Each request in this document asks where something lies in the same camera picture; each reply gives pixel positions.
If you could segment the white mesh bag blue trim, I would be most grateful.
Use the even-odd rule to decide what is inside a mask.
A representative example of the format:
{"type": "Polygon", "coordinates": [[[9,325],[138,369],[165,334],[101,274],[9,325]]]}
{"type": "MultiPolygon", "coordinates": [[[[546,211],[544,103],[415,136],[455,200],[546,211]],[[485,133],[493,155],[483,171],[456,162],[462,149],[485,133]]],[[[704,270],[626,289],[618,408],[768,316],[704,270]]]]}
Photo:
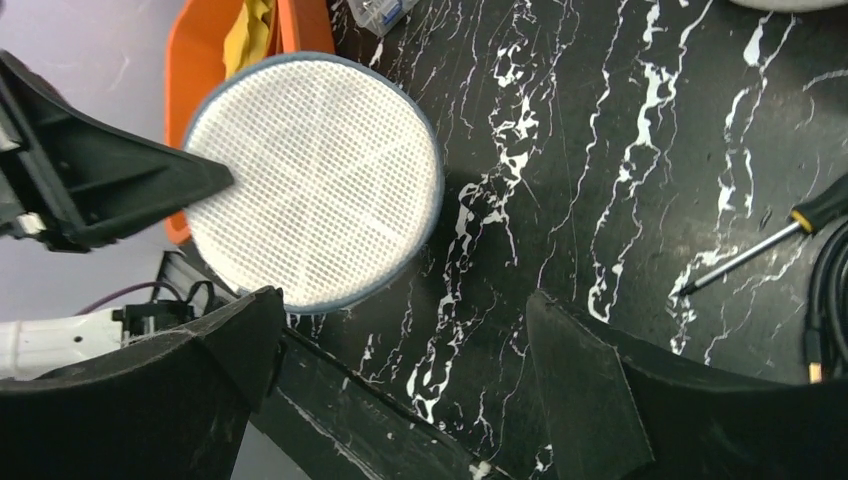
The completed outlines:
{"type": "Polygon", "coordinates": [[[238,72],[198,107],[183,147],[234,179],[185,211],[201,258],[236,291],[281,288],[294,314],[382,289],[441,210],[429,120],[393,82],[332,54],[276,55],[238,72]]]}

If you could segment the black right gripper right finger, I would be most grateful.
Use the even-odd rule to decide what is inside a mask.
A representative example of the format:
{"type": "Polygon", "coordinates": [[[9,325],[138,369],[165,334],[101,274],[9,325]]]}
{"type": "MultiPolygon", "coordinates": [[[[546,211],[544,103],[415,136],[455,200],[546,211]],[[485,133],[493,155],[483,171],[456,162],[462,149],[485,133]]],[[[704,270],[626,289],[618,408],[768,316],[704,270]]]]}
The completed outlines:
{"type": "Polygon", "coordinates": [[[843,479],[847,384],[788,385],[712,368],[544,291],[526,326],[562,479],[843,479]]]}

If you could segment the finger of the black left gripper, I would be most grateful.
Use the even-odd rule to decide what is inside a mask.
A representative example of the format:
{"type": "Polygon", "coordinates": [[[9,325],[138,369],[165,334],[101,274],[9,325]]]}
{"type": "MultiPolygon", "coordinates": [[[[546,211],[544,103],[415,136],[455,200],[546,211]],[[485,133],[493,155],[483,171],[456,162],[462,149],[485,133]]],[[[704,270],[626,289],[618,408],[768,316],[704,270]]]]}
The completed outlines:
{"type": "Polygon", "coordinates": [[[87,253],[233,185],[217,162],[98,121],[1,53],[1,233],[87,253]]]}

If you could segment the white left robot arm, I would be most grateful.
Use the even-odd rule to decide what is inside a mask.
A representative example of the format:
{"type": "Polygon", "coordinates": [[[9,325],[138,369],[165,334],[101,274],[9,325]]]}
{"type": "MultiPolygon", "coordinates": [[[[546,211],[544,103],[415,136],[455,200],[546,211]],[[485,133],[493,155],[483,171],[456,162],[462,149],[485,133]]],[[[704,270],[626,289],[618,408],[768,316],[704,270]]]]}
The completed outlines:
{"type": "MultiPolygon", "coordinates": [[[[222,164],[80,112],[1,55],[1,232],[85,254],[133,236],[234,182],[222,164]]],[[[1,375],[32,380],[194,320],[197,288],[125,307],[117,295],[65,318],[5,322],[1,375]]]]}

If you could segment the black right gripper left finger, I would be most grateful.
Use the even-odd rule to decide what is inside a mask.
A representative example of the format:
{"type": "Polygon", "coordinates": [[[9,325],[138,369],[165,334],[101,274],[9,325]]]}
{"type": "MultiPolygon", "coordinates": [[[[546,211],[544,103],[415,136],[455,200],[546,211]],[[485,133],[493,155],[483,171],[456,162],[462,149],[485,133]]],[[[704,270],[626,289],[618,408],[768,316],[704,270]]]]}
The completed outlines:
{"type": "Polygon", "coordinates": [[[5,479],[227,479],[284,357],[281,290],[1,383],[5,479]]]}

